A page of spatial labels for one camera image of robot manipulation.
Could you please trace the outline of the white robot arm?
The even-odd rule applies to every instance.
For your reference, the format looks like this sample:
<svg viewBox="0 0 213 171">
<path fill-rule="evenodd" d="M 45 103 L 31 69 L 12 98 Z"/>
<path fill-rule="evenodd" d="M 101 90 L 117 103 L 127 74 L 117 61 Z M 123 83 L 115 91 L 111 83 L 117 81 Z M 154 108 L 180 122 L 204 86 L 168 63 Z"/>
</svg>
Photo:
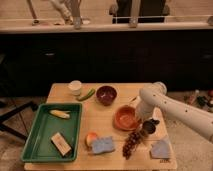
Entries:
<svg viewBox="0 0 213 171">
<path fill-rule="evenodd" d="M 157 107 L 213 143 L 213 114 L 169 98 L 164 83 L 155 82 L 144 85 L 139 90 L 139 98 L 140 101 L 136 105 L 137 118 L 148 119 Z"/>
</svg>

